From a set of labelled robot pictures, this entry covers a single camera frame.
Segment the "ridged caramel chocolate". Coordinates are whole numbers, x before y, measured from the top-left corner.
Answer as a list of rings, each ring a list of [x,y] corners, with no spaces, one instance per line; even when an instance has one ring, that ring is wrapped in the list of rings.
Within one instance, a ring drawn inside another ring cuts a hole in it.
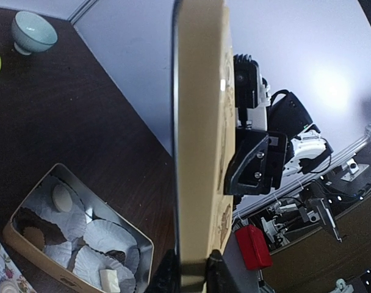
[[[37,249],[43,250],[45,247],[45,237],[42,231],[36,227],[26,227],[23,236]]]

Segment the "bear print tin lid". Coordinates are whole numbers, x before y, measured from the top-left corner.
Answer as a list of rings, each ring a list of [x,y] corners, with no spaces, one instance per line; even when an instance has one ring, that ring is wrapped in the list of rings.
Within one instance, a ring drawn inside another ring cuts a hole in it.
[[[173,159],[179,290],[206,292],[210,254],[231,233],[224,193],[235,152],[234,69],[225,1],[176,1],[172,28]]]

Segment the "dark heart chocolate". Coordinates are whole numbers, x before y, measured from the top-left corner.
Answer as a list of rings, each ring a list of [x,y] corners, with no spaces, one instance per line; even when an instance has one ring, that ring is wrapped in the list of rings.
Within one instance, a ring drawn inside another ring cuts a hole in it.
[[[105,253],[106,256],[115,259],[116,261],[122,263],[122,265],[125,264],[126,260],[126,253],[119,250],[110,250],[107,253]]]

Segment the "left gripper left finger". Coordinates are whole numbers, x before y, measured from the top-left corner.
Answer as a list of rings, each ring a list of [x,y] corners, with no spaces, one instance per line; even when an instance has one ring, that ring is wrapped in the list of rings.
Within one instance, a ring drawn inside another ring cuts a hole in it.
[[[180,292],[180,282],[179,257],[174,249],[169,249],[148,285],[148,292],[178,293]]]

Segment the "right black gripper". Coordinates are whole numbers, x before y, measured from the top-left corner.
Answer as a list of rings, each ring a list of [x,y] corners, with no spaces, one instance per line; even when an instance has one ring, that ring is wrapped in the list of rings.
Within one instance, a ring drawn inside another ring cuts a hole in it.
[[[279,118],[287,118],[292,111],[300,118],[312,123],[299,99],[288,90],[272,95],[284,97],[267,112],[271,129],[255,131],[236,129],[236,151],[232,157],[224,180],[225,195],[267,195],[272,188],[279,189],[285,164],[294,155],[290,139],[301,132],[299,125],[288,126]]]

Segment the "white round chocolate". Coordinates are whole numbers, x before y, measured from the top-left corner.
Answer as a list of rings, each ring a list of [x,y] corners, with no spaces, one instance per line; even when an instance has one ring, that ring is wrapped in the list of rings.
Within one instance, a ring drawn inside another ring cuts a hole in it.
[[[70,212],[73,206],[69,191],[61,184],[54,186],[52,190],[52,201],[59,212]]]

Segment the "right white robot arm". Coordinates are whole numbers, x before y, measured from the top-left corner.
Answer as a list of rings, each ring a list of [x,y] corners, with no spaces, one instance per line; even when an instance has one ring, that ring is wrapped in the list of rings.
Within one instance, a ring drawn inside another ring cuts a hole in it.
[[[236,128],[236,152],[226,171],[225,195],[267,195],[279,189],[283,177],[311,173],[333,150],[313,124],[306,108],[288,90],[266,111],[269,127],[253,130],[248,110],[257,106],[256,94],[235,97],[240,125]]]

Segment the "white rectangular chocolate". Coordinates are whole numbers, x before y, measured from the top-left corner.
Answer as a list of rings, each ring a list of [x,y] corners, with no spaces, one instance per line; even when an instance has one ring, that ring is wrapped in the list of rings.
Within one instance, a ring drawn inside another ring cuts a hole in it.
[[[120,293],[121,289],[118,282],[117,271],[104,269],[99,271],[101,287],[104,292]]]

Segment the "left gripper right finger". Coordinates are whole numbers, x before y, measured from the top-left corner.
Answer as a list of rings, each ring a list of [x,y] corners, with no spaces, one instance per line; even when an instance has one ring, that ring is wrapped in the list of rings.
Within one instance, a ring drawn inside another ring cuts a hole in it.
[[[213,250],[209,255],[205,273],[207,293],[240,292],[219,250]]]

